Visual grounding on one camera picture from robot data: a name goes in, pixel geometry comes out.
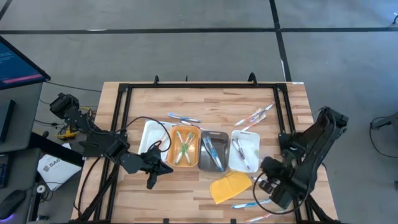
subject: gray floor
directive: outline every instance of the gray floor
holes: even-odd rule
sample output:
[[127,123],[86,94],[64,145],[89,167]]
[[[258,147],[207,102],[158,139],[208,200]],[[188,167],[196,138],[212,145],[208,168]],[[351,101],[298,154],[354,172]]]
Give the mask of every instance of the gray floor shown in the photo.
[[[393,0],[276,0],[282,27],[386,27]],[[0,29],[133,29],[272,27],[268,1],[13,0]],[[275,34],[5,35],[54,82],[100,90],[105,81],[283,81]],[[398,159],[380,156],[369,122],[398,111],[398,33],[283,34],[293,81],[305,82],[313,112],[331,106],[350,118],[349,131],[326,158],[339,219],[396,223]],[[99,94],[44,85],[42,99],[72,93],[82,105]],[[40,104],[37,119],[58,121]],[[48,128],[35,126],[36,131]],[[398,155],[390,127],[374,132],[380,150]],[[70,218],[77,182],[61,187],[40,212],[53,222]]]

